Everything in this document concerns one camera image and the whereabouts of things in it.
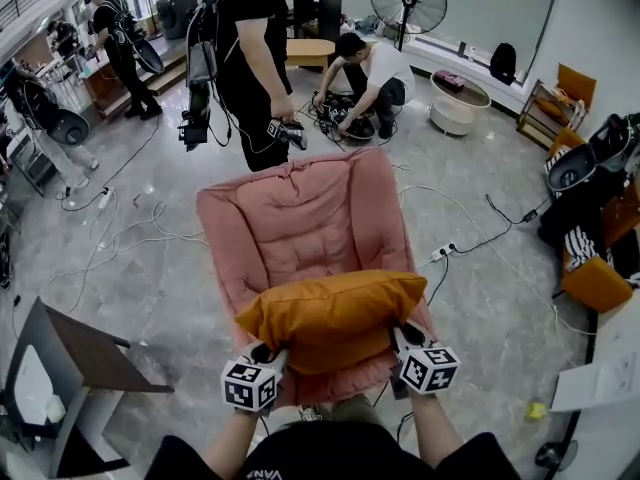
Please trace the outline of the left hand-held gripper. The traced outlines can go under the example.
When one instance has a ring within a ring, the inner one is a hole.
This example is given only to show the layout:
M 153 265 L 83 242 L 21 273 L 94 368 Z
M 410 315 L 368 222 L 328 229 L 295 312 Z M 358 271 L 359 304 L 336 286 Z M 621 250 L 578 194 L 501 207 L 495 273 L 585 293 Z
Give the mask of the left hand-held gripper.
M 289 351 L 276 355 L 264 342 L 252 342 L 239 355 L 241 361 L 228 361 L 221 375 L 222 399 L 226 405 L 245 412 L 264 412 L 275 403 Z

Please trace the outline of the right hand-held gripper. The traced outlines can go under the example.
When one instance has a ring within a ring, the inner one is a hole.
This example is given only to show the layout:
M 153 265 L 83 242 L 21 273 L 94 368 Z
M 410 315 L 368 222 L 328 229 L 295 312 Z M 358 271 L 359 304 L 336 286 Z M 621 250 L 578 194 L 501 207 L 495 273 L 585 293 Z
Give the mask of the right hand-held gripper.
M 460 360 L 450 347 L 435 347 L 437 340 L 426 328 L 411 321 L 394 326 L 390 343 L 399 363 L 390 378 L 396 400 L 436 394 L 451 386 Z

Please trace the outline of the person's left forearm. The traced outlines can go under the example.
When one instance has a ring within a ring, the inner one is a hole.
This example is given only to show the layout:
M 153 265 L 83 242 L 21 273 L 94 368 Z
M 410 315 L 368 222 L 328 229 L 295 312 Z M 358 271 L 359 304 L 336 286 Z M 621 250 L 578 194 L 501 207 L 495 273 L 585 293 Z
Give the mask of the person's left forearm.
M 204 461 L 222 480 L 233 480 L 240 472 L 256 431 L 259 415 L 234 411 L 213 443 Z

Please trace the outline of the person's grey trousers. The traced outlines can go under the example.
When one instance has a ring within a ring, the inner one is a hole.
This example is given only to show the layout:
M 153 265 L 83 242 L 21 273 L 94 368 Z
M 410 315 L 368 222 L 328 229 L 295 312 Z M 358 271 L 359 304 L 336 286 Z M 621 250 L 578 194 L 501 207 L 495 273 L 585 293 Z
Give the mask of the person's grey trousers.
M 322 418 L 329 421 L 383 425 L 370 399 L 362 393 L 349 399 L 321 404 L 318 410 Z

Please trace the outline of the pink padded folding chair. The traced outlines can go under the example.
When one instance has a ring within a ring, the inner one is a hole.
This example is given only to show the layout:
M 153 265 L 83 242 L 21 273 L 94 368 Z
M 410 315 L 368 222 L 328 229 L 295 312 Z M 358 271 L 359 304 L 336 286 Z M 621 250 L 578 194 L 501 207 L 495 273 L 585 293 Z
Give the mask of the pink padded folding chair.
M 264 291 L 360 270 L 415 271 L 386 152 L 292 161 L 202 190 L 197 213 L 231 319 Z

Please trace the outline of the dark grey side table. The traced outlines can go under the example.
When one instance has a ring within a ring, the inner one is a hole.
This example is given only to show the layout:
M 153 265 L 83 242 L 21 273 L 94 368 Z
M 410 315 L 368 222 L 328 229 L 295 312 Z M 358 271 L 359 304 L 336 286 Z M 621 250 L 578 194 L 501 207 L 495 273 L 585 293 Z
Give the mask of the dark grey side table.
M 66 408 L 58 424 L 26 424 L 14 400 L 14 382 L 28 345 Z M 19 334 L 0 405 L 27 456 L 47 480 L 76 479 L 129 467 L 104 436 L 127 393 L 168 394 L 172 387 L 150 383 L 125 352 L 130 343 L 59 312 L 36 299 Z

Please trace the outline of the white paper sheet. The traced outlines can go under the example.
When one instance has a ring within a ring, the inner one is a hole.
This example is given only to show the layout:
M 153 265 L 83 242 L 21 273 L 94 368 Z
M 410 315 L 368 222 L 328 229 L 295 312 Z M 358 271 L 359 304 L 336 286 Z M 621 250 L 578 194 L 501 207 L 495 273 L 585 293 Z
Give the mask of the white paper sheet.
M 640 353 L 629 352 L 562 371 L 550 411 L 574 412 L 637 397 L 640 397 Z

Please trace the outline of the small white case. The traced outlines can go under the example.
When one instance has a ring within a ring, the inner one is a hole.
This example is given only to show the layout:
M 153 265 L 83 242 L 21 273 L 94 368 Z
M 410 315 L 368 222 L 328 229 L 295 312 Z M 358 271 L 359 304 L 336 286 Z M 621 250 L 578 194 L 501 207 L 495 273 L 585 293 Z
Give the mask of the small white case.
M 61 398 L 54 394 L 48 401 L 45 408 L 47 421 L 51 424 L 58 424 L 66 415 L 66 408 Z

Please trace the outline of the round white side table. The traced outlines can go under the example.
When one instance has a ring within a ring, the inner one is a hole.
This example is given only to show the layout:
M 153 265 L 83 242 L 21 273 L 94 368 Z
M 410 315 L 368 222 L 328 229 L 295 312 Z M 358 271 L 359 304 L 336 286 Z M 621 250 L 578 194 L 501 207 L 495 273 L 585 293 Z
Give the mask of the round white side table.
M 465 88 L 459 93 L 454 93 L 437 86 L 433 82 L 432 74 L 430 81 L 433 98 L 429 111 L 431 121 L 448 135 L 468 135 L 474 129 L 479 113 L 491 106 L 490 95 L 465 77 Z

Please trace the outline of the white flat device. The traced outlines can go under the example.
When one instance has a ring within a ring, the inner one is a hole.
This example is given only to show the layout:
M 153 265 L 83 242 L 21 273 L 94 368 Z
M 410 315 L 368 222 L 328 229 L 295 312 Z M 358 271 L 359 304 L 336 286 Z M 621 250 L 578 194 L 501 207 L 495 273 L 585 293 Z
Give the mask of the white flat device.
M 28 345 L 24 351 L 13 392 L 22 420 L 26 424 L 44 426 L 54 391 L 51 379 L 32 345 Z

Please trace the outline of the dark red box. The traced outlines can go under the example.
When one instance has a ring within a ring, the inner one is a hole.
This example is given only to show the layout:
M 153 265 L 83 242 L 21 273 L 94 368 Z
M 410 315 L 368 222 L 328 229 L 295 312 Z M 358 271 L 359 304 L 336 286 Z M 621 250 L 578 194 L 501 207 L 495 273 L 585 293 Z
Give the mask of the dark red box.
M 466 79 L 447 70 L 439 70 L 432 74 L 433 82 L 446 90 L 454 93 L 461 92 L 466 85 Z

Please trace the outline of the oval wooden coffee table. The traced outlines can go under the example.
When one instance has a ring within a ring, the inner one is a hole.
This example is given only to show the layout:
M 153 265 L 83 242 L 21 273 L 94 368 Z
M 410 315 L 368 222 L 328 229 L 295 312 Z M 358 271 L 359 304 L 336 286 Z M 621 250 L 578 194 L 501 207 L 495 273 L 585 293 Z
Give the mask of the oval wooden coffee table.
M 286 65 L 292 67 L 319 67 L 326 71 L 335 43 L 325 39 L 288 39 Z

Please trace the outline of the brown wooden cabinet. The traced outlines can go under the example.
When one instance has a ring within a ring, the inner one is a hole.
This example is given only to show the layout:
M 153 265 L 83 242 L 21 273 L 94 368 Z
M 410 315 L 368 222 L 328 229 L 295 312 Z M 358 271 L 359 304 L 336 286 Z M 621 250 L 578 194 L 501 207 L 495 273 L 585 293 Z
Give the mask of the brown wooden cabinet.
M 109 118 L 130 104 L 130 94 L 109 62 L 88 61 L 80 80 L 102 119 Z

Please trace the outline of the grey bag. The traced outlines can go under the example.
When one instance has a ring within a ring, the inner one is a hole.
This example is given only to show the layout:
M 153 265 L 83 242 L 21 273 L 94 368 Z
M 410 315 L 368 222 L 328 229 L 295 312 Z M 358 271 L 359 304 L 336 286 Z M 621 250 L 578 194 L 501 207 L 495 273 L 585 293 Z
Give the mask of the grey bag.
M 375 14 L 355 22 L 355 30 L 364 35 L 375 35 L 390 40 L 396 40 L 397 30 L 386 25 Z

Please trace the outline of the dark washing machine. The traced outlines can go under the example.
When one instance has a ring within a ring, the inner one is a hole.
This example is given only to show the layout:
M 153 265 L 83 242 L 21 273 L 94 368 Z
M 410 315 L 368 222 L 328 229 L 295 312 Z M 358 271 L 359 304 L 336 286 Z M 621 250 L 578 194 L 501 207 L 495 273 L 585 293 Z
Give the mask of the dark washing machine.
M 189 12 L 198 6 L 198 0 L 158 0 L 156 10 L 162 34 L 167 40 L 186 36 L 190 22 Z

